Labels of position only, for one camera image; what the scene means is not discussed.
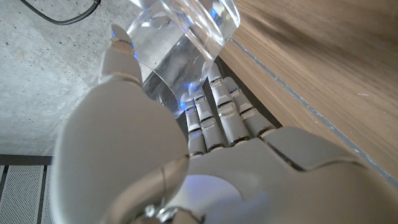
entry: wooden surface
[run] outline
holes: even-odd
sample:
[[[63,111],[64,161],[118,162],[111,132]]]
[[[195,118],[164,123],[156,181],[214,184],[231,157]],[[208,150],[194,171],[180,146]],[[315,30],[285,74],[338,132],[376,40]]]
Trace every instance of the wooden surface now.
[[[235,0],[233,38],[398,179],[398,1]],[[247,53],[221,58],[284,126],[349,148]]]

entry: robot finger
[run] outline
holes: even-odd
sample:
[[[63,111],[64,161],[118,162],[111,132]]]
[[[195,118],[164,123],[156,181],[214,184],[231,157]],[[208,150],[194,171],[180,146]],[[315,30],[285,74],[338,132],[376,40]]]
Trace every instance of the robot finger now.
[[[203,137],[198,111],[194,105],[185,110],[188,126],[188,150],[190,157],[202,155],[207,152]]]
[[[208,73],[208,79],[229,146],[249,140],[249,133],[215,63]]]
[[[260,137],[262,133],[275,129],[271,122],[253,107],[231,77],[226,77],[224,83],[252,138]]]
[[[223,135],[221,134],[216,119],[211,112],[210,105],[207,102],[203,89],[199,90],[193,100],[195,102],[201,132],[205,139],[207,151],[210,152],[216,148],[226,147]]]

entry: robotic hand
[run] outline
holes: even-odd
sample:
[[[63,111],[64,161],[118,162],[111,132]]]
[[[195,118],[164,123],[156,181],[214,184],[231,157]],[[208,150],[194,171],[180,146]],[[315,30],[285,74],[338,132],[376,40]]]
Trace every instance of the robotic hand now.
[[[275,129],[214,64],[219,124],[199,91],[174,117],[141,90],[131,40],[113,25],[100,85],[57,141],[56,223],[398,223],[397,192],[352,153]]]

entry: perforated metal panel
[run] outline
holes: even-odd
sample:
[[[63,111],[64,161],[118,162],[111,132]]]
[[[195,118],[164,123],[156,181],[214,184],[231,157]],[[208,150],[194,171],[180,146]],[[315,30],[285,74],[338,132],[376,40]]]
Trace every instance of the perforated metal panel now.
[[[51,176],[52,176],[52,166],[47,166],[41,224],[55,223],[52,216],[52,207],[51,207],[51,194],[50,194]]]
[[[0,201],[1,224],[36,224],[44,166],[9,166]]]

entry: clear plastic cup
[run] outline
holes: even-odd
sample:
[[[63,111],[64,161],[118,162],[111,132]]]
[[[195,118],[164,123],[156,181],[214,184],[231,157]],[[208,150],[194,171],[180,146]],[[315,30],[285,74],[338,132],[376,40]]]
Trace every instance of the clear plastic cup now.
[[[233,0],[159,0],[128,28],[143,90],[178,118],[240,18]]]

